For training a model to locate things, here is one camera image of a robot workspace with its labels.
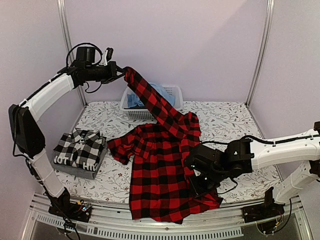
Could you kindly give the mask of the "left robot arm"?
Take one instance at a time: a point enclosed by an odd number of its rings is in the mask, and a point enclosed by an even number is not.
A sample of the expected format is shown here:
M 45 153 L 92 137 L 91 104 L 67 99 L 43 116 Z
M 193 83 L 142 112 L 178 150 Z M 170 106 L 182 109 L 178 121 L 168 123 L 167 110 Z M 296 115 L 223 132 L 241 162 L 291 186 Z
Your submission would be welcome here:
M 31 96 L 9 107 L 8 114 L 13 139 L 13 149 L 24 157 L 30 172 L 49 197 L 60 198 L 66 191 L 54 172 L 47 152 L 46 140 L 38 122 L 42 115 L 60 98 L 86 82 L 109 84 L 125 75 L 125 70 L 115 61 L 103 65 L 76 63 L 65 66 Z

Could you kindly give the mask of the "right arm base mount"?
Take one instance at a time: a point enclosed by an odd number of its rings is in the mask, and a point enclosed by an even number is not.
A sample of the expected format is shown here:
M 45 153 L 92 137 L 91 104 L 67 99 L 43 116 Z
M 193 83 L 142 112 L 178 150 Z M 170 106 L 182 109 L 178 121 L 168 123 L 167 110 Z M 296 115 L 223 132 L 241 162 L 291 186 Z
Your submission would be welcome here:
M 284 204 L 265 200 L 263 203 L 245 206 L 241 209 L 245 223 L 256 223 L 258 231 L 264 235 L 272 235 L 279 228 L 284 216 Z

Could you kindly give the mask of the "red black plaid shirt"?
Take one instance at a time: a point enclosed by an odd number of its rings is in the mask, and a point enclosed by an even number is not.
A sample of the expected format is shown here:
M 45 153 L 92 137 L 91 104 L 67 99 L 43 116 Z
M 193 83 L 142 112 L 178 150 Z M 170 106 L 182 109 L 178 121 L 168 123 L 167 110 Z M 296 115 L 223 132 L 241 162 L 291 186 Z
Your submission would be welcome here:
M 181 224 L 184 218 L 219 208 L 215 192 L 193 197 L 185 165 L 192 148 L 200 143 L 201 128 L 196 114 L 176 111 L 136 70 L 128 67 L 124 80 L 146 108 L 156 107 L 156 123 L 139 125 L 108 141 L 112 157 L 132 164 L 129 209 L 133 220 Z

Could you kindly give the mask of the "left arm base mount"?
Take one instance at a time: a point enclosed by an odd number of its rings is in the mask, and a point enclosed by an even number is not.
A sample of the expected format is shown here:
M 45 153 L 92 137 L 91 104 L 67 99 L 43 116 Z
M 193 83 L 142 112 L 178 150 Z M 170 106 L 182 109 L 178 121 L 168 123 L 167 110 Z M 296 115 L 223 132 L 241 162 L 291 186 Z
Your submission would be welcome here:
M 84 203 L 83 200 L 79 202 L 71 202 L 69 191 L 65 188 L 59 197 L 48 195 L 50 200 L 50 207 L 48 212 L 67 220 L 75 220 L 79 222 L 88 223 L 92 214 L 92 206 Z

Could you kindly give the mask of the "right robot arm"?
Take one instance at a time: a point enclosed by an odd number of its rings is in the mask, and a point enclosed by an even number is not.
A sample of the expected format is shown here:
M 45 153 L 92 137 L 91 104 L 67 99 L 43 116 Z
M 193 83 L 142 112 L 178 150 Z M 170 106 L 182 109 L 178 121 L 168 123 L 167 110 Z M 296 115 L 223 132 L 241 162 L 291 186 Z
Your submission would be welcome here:
M 195 197 L 217 189 L 220 183 L 251 173 L 254 170 L 291 162 L 301 165 L 282 183 L 270 187 L 258 213 L 269 218 L 306 185 L 320 178 L 320 123 L 305 132 L 274 139 L 259 139 L 252 135 L 233 140 L 224 151 L 201 143 L 194 147 L 185 164 L 200 174 L 191 177 L 191 192 Z

